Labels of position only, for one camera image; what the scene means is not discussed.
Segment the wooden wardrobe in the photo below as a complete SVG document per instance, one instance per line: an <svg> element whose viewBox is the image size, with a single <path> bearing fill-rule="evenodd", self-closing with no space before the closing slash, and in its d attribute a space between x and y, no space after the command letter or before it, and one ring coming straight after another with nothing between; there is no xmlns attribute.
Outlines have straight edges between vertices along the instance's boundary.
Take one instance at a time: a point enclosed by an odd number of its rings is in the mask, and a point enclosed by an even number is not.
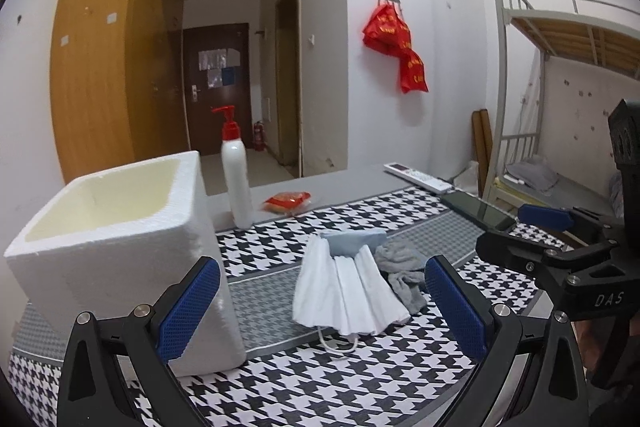
<svg viewBox="0 0 640 427"><path fill-rule="evenodd" d="M188 149L182 0L58 0L50 62L65 181Z"/></svg>

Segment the remote control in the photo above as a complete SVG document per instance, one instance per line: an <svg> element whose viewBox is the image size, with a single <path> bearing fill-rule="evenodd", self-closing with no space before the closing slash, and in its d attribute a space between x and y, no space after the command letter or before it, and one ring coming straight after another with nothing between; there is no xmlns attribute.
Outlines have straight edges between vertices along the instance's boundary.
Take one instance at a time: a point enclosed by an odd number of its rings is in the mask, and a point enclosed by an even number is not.
<svg viewBox="0 0 640 427"><path fill-rule="evenodd" d="M455 190L455 187L447 182L444 182L438 178L434 178L424 172L411 169L399 163L389 163L385 165L385 171L398 176L403 180L407 180L409 183L426 188L434 194L445 194Z"/></svg>

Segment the red pump dispenser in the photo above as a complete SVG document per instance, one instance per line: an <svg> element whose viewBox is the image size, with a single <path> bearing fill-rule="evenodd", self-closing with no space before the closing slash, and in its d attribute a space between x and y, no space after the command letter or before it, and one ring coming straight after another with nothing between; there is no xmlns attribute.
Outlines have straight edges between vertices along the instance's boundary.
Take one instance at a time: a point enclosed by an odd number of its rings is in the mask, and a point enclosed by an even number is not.
<svg viewBox="0 0 640 427"><path fill-rule="evenodd" d="M225 142L240 139L240 126L234 120L235 110L235 105L223 105L223 107L211 109L211 112L223 112L225 114L226 121L222 126L222 139Z"/></svg>

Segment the blue gripper pad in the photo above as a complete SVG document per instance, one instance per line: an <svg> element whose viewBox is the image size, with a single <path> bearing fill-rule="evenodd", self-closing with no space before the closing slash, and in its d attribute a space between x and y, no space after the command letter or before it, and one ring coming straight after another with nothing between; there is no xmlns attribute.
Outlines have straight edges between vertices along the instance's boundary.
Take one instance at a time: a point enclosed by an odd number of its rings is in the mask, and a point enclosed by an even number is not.
<svg viewBox="0 0 640 427"><path fill-rule="evenodd" d="M442 256L431 257L424 267L427 289L456 338L460 351L474 362L480 362L488 352L487 325L469 304L462 289L441 264L440 258Z"/></svg>
<svg viewBox="0 0 640 427"><path fill-rule="evenodd" d="M210 260L160 324L156 351L165 364L182 356L219 288L220 266Z"/></svg>
<svg viewBox="0 0 640 427"><path fill-rule="evenodd" d="M564 232L574 225L574 220L566 210L523 204L518 210L518 219L526 225Z"/></svg>

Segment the metal bed frame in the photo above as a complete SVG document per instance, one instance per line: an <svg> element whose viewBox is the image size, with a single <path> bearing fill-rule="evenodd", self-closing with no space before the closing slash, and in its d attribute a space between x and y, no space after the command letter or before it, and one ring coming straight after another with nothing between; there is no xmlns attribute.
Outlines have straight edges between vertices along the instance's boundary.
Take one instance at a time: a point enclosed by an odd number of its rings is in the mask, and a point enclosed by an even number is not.
<svg viewBox="0 0 640 427"><path fill-rule="evenodd" d="M540 148L540 137L542 132L542 120L545 107L545 84L546 84L546 62L549 57L561 56L564 58L570 58L572 60L579 60L575 57L567 57L556 53L553 46L549 43L546 37L540 32L536 25L532 22L536 17L539 18L551 18L561 21L577 22L585 25L588 28L590 35L591 48L593 51L593 62L590 64L596 66L607 67L606 63L602 63L602 58L598 61L598 50L596 48L596 42L593 37L593 27L606 28L612 31L623 33L633 39L640 41L640 32L623 26L617 23L606 21L599 18L583 15L578 10L578 2L596 3L604 6L609 6L630 12L640 16L640 12L630 9L625 6L620 6L604 0L572 0L574 12L551 12L546 10L536 10L529 0L508 0L508 7L505 6L505 0L495 0L495 7L497 12L498 22L498 47L499 47L499 62L498 62L498 104L497 114L495 118L495 130L494 130L494 147L491 153L489 162L487 182L484 187L484 193L482 197L489 202L495 202L496 200L502 200L509 203L516 208L519 208L524 203L531 202L530 197L524 196L519 198L512 192L507 192L498 187L495 183L497 176L502 176L506 171L506 165L511 162L518 162L528 158L531 158L534 154L538 153ZM538 42L527 36L540 51L540 94L538 100L538 119L536 123L535 132L505 135L504 134L504 117L506 112L507 101L507 26L511 24L513 18L518 17L526 22L527 26L531 29L532 33L537 36ZM636 80L640 78L640 64L633 75Z"/></svg>

